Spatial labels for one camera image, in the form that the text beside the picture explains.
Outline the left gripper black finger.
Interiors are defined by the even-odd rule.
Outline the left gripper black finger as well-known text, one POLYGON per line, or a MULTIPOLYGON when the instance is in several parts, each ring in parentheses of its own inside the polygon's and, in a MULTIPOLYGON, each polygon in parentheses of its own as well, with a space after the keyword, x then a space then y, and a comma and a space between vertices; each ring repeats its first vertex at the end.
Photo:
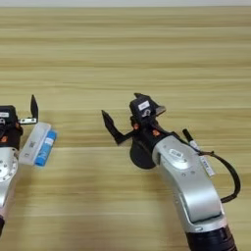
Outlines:
POLYGON ((34 95, 31 95, 30 99, 30 118, 19 119, 21 125, 35 125, 38 123, 38 105, 34 95))

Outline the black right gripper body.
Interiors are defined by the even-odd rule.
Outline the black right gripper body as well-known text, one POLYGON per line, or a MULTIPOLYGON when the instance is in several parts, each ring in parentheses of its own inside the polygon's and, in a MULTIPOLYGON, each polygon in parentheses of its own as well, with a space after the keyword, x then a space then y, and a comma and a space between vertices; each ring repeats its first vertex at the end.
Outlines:
POLYGON ((153 152, 155 145, 159 141, 172 135, 171 132, 161 128, 155 119, 141 124, 136 119, 131 118, 131 125, 134 129, 131 148, 133 150, 144 151, 147 154, 153 152))

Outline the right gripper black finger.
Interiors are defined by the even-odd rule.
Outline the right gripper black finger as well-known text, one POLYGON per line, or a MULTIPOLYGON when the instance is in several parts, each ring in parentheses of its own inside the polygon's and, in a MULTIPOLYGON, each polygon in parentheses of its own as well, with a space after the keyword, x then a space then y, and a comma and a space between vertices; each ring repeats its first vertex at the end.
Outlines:
POLYGON ((127 134, 122 134, 115 127, 114 121, 110 117, 110 115, 107 112, 105 112, 104 110, 102 110, 101 113, 102 113, 102 117, 103 117, 103 121, 104 121, 106 129, 114 137, 114 139, 118 145, 122 144, 123 142, 125 142, 126 140, 128 140, 134 136, 134 131, 130 131, 127 134))
POLYGON ((149 95, 135 93, 134 96, 136 97, 136 107, 141 113, 148 110, 147 116, 159 116, 166 111, 165 106, 157 104, 149 95))

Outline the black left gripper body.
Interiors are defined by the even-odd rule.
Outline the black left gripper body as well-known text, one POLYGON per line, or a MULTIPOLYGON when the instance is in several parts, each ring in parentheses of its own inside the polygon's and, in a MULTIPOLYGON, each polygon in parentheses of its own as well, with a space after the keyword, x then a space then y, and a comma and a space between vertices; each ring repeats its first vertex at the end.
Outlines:
POLYGON ((23 133, 23 128, 18 123, 0 125, 0 147, 13 147, 19 150, 23 133))

